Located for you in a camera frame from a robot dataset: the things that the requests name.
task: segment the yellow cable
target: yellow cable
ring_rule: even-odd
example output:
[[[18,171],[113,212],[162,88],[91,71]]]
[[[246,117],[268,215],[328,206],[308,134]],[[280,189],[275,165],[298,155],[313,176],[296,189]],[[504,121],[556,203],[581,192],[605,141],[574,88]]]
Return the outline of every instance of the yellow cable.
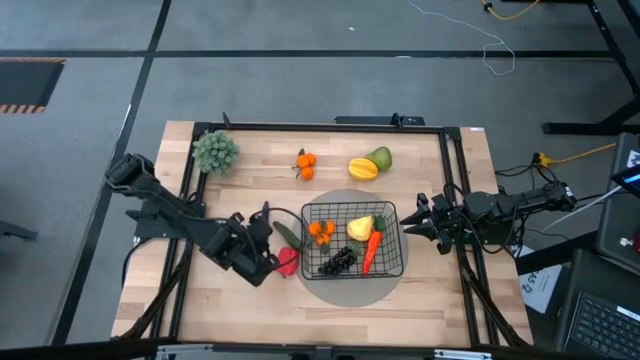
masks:
[[[486,1],[486,0],[480,0],[480,1],[481,1],[484,5],[487,5],[487,1]],[[493,11],[493,8],[491,8],[491,7],[489,7],[489,8],[488,8],[488,10],[489,10],[489,12],[490,12],[491,14],[493,14],[493,16],[497,17],[498,19],[500,19],[500,20],[504,20],[504,21],[507,21],[507,20],[513,20],[513,19],[515,19],[515,18],[517,18],[517,17],[522,16],[524,13],[526,13],[526,12],[527,12],[527,11],[529,11],[529,10],[531,10],[531,8],[532,8],[532,7],[536,6],[539,2],[540,2],[540,0],[536,0],[536,1],[532,2],[532,3],[531,3],[531,5],[529,5],[526,9],[524,9],[524,10],[520,11],[519,13],[517,13],[517,14],[515,14],[515,15],[513,15],[513,16],[507,16],[507,17],[500,16],[500,15],[496,14],[496,12],[495,12],[495,11]]]
[[[563,164],[563,163],[569,162],[571,160],[579,159],[581,157],[584,157],[584,156],[587,156],[587,155],[591,155],[593,153],[597,153],[598,151],[606,150],[606,149],[609,149],[609,148],[612,148],[612,147],[615,147],[615,146],[616,146],[616,144],[613,143],[613,144],[601,146],[601,147],[599,147],[597,149],[593,149],[593,150],[589,150],[589,151],[583,152],[582,154],[578,154],[578,155],[575,155],[575,156],[568,157],[566,159],[551,160],[551,164]]]

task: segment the green leaf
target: green leaf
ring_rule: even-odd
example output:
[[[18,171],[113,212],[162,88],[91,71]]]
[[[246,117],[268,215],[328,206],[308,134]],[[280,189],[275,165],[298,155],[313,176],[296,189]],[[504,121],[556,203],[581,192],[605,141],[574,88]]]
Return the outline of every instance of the green leaf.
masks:
[[[349,240],[347,241],[347,247],[357,256],[362,255],[362,245],[359,241]]]
[[[373,217],[373,229],[375,231],[383,231],[386,227],[387,227],[387,224],[384,221],[384,216],[375,215]]]

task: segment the toy vegetable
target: toy vegetable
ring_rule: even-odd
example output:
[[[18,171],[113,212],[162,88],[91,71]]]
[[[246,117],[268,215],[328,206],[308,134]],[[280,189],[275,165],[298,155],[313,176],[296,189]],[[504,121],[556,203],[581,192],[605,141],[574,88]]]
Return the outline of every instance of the toy vegetable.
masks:
[[[298,249],[302,247],[302,242],[293,233],[293,231],[281,223],[274,221],[273,227],[276,228],[276,230],[287,241],[289,246],[291,246],[282,248],[280,253],[278,253],[280,266],[276,268],[276,271],[286,276],[293,275],[296,273],[296,269],[298,268],[298,255],[300,255]]]
[[[280,249],[278,254],[278,260],[280,265],[276,268],[276,271],[282,275],[291,276],[296,273],[298,268],[298,251],[290,247],[284,247]]]
[[[362,265],[362,273],[365,275],[369,273],[369,268],[373,263],[373,259],[376,257],[376,251],[382,240],[382,231],[385,228],[384,218],[380,215],[376,215],[373,220],[373,232],[369,237],[369,243],[367,244],[367,253],[364,255],[364,263]]]

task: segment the black floor stripe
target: black floor stripe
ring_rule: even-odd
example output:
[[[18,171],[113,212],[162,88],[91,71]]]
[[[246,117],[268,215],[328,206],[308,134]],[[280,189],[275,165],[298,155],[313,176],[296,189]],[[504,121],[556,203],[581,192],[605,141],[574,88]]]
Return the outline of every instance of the black floor stripe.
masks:
[[[155,33],[149,50],[0,50],[0,57],[47,58],[351,58],[351,57],[410,57],[410,58],[482,58],[482,50],[157,50],[159,38]],[[601,59],[612,58],[608,50],[517,50],[516,58]],[[508,51],[487,51],[487,58],[510,58]]]
[[[125,119],[118,135],[116,145],[113,149],[113,154],[109,160],[107,169],[111,168],[115,161],[118,161],[124,155],[127,145],[129,144],[129,138],[131,137],[131,131],[136,121],[142,95],[149,79],[149,73],[151,72],[151,65],[153,64],[153,57],[150,53],[155,51],[158,47],[160,37],[162,36],[162,30],[167,20],[169,8],[171,6],[171,0],[164,0],[156,26],[153,30],[153,35],[147,49],[147,55],[144,58],[138,80],[136,81],[135,88],[133,89],[133,95],[131,96],[131,102],[129,103],[129,109],[125,115]],[[91,216],[89,217],[89,223],[87,224],[84,236],[80,243],[81,251],[78,254],[77,266],[74,269],[71,283],[68,284],[68,291],[65,296],[64,305],[58,318],[58,323],[55,327],[55,332],[51,341],[52,345],[64,345],[69,337],[71,326],[73,325],[73,319],[80,303],[82,296],[82,290],[91,268],[91,262],[95,255],[96,248],[98,246],[98,240],[100,238],[100,232],[104,225],[104,220],[111,203],[111,190],[103,182],[100,188],[100,193],[93,207]]]
[[[525,50],[515,51],[516,58],[611,58],[607,50]],[[350,57],[409,57],[409,58],[482,58],[482,50],[160,50],[158,58],[350,58]],[[487,51],[487,58],[511,58],[508,51]]]
[[[0,50],[0,57],[130,58],[144,57],[147,50]]]

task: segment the orange and black warning mat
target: orange and black warning mat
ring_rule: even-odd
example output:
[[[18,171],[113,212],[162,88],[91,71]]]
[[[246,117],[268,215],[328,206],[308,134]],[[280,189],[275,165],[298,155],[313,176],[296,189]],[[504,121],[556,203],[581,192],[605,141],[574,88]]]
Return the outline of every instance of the orange and black warning mat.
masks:
[[[48,58],[0,58],[0,114],[43,112],[64,62]]]

